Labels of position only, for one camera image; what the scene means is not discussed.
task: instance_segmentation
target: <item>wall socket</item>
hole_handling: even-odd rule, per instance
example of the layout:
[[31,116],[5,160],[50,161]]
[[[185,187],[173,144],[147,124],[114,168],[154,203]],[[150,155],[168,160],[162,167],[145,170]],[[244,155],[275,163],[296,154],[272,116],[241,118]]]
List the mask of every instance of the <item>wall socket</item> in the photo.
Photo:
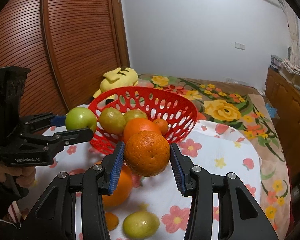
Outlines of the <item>wall socket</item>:
[[235,43],[235,46],[234,46],[236,49],[242,49],[242,50],[246,50],[246,45],[244,44],[241,44],[241,43]]

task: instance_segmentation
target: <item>stuffed toy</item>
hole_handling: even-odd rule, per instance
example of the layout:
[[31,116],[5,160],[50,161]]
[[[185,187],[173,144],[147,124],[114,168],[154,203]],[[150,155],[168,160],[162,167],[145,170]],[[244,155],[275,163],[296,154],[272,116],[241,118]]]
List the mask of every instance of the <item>stuffed toy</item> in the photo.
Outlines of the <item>stuffed toy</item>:
[[[128,67],[125,69],[116,68],[106,72],[103,77],[104,80],[101,81],[100,89],[94,93],[91,101],[101,95],[101,93],[111,89],[138,85],[138,74],[134,69]],[[114,97],[115,95],[107,98],[106,104],[113,101]]]

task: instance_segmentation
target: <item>metal screw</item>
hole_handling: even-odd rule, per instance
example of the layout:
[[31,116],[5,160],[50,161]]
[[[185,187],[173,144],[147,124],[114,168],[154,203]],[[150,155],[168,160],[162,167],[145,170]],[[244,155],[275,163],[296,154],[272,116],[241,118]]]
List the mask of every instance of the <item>metal screw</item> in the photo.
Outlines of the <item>metal screw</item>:
[[102,165],[101,164],[96,164],[96,165],[94,165],[93,166],[93,169],[95,170],[95,171],[100,171],[100,170],[102,170]]
[[195,172],[200,172],[201,171],[201,167],[200,166],[193,166],[192,170]]
[[65,171],[62,171],[58,174],[58,178],[64,179],[67,176],[67,173]]
[[235,173],[233,173],[233,172],[230,172],[230,173],[228,174],[228,177],[229,177],[230,179],[235,179],[235,178],[237,177],[237,175],[236,175]]

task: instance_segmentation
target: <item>white floral tablecloth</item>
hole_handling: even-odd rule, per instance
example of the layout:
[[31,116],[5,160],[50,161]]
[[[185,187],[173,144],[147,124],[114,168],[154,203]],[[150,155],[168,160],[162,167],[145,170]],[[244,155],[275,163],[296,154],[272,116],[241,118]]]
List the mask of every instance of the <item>white floral tablecloth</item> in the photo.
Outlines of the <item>white floral tablecloth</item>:
[[[62,130],[65,127],[51,127],[44,135],[52,135]],[[252,144],[240,132],[223,124],[199,120],[185,140],[178,145],[183,155],[191,157],[195,165],[210,173],[224,176],[228,172],[235,172],[260,203],[259,157]],[[30,188],[29,195],[18,201],[23,215],[26,216],[59,172],[67,171],[70,175],[81,173],[102,158],[103,155],[97,153],[89,143],[81,143],[66,147],[63,152],[58,153],[53,165],[37,167],[35,184]],[[111,210],[119,218],[119,226],[110,232],[110,237],[112,240],[127,240],[122,232],[123,220],[129,214],[146,208],[160,220],[158,231],[149,239],[183,239],[190,206],[191,197],[183,197],[178,191],[170,164],[155,177],[142,178],[133,175],[133,189],[129,198]],[[218,214],[218,195],[214,194],[212,240],[218,239]],[[76,239],[82,239],[80,194],[77,194],[75,226]]]

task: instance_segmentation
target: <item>fruit basket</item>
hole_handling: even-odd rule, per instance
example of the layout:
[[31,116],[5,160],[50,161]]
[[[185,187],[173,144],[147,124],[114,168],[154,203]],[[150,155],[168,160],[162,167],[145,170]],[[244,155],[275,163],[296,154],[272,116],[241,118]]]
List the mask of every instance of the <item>fruit basket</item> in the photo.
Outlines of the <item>fruit basket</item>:
[[[106,99],[115,95],[115,100],[106,105]],[[169,129],[165,135],[169,143],[182,141],[192,130],[197,121],[197,108],[183,96],[154,88],[121,87],[109,90],[95,98],[89,109],[99,118],[102,110],[107,107],[126,113],[132,109],[140,109],[147,114],[149,120],[165,119]],[[103,154],[111,154],[120,135],[108,134],[98,122],[97,131],[91,145]]]

